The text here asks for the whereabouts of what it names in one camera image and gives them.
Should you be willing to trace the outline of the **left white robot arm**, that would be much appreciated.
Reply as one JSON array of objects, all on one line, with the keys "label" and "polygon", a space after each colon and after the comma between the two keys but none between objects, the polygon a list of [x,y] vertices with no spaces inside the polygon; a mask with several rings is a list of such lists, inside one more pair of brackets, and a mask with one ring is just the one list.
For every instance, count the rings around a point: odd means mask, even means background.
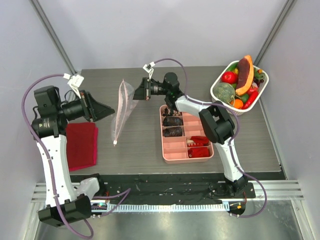
[{"label": "left white robot arm", "polygon": [[40,117],[32,121],[32,129],[41,142],[37,143],[41,153],[46,183],[44,209],[38,212],[39,220],[53,227],[88,219],[92,214],[91,200],[100,200],[107,188],[98,173],[88,175],[77,188],[71,182],[67,161],[67,124],[85,118],[96,122],[115,113],[108,105],[97,102],[85,90],[71,102],[62,102],[59,88],[45,86],[34,91]]}]

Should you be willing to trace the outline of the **clear pink zip bag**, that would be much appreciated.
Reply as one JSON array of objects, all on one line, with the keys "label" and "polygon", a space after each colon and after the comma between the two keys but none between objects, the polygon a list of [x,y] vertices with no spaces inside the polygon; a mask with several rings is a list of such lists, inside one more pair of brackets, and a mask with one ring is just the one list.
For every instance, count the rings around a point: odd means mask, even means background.
[{"label": "clear pink zip bag", "polygon": [[117,111],[111,121],[111,139],[114,146],[118,144],[124,126],[138,104],[138,100],[134,100],[134,93],[134,87],[123,79],[118,88]]}]

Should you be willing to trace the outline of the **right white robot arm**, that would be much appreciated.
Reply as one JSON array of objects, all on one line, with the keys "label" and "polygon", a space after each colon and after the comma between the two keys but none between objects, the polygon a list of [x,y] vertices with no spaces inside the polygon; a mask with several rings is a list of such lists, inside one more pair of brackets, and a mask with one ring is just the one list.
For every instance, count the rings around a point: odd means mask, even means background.
[{"label": "right white robot arm", "polygon": [[191,98],[180,89],[178,76],[165,74],[163,82],[144,77],[134,90],[134,100],[147,100],[152,95],[165,96],[170,110],[188,113],[200,119],[205,136],[218,150],[224,170],[225,190],[233,198],[241,195],[248,184],[248,175],[241,167],[235,148],[235,124],[222,102],[203,102]]}]

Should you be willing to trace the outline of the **orange papaya slice toy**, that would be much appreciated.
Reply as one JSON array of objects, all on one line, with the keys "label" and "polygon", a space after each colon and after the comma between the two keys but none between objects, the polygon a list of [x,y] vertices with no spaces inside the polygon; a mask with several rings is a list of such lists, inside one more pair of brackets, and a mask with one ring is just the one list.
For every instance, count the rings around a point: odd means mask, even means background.
[{"label": "orange papaya slice toy", "polygon": [[251,87],[254,79],[254,66],[250,55],[244,56],[238,63],[238,82],[235,93],[238,96],[244,95]]}]

